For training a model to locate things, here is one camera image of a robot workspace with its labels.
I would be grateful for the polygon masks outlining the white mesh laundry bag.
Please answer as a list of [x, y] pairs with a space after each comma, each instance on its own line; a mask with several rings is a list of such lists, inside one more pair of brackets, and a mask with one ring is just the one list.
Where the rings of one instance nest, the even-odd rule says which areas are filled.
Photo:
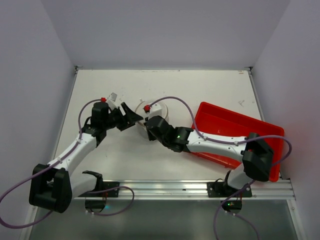
[[[148, 104], [152, 104], [153, 102], [155, 101], [155, 99], [149, 99], [149, 100], [140, 100], [140, 103], [139, 105], [135, 108], [135, 113], [142, 116], [143, 117], [143, 120], [142, 121], [139, 121], [138, 123], [136, 123], [136, 127], [137, 127], [137, 130], [138, 132], [142, 135], [143, 138], [148, 138], [147, 136], [147, 131], [146, 131], [146, 126], [145, 126], [145, 123], [147, 121], [145, 121], [144, 117], [146, 116], [145, 115], [145, 112], [143, 110], [143, 107], [145, 105], [148, 105]], [[162, 107], [162, 115], [161, 117], [164, 118], [167, 122], [169, 122], [169, 109], [168, 109], [168, 106], [163, 103], [163, 102], [157, 102], [156, 104], [160, 105]]]

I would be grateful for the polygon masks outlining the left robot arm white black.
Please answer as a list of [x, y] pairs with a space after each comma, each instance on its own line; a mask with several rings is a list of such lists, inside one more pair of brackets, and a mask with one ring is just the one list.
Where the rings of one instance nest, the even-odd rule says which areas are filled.
[[78, 179], [72, 179], [72, 174], [100, 145], [108, 130], [117, 128], [124, 131], [142, 121], [143, 117], [124, 102], [120, 106], [112, 106], [111, 101], [102, 98], [90, 103], [93, 105], [91, 115], [84, 124], [78, 124], [79, 133], [74, 142], [54, 160], [34, 167], [28, 198], [31, 205], [63, 213], [74, 198], [102, 196], [107, 191], [103, 176], [98, 172], [85, 170]]

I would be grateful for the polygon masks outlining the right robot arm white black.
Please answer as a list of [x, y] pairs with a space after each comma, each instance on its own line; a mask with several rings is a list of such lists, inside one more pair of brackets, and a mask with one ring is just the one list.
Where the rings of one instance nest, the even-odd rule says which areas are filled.
[[208, 153], [238, 161], [240, 165], [230, 170], [224, 181], [213, 185], [220, 194], [232, 197], [251, 181], [269, 181], [274, 151], [256, 133], [248, 137], [208, 134], [195, 128], [173, 127], [161, 116], [147, 120], [145, 127], [149, 140], [157, 140], [173, 152]]

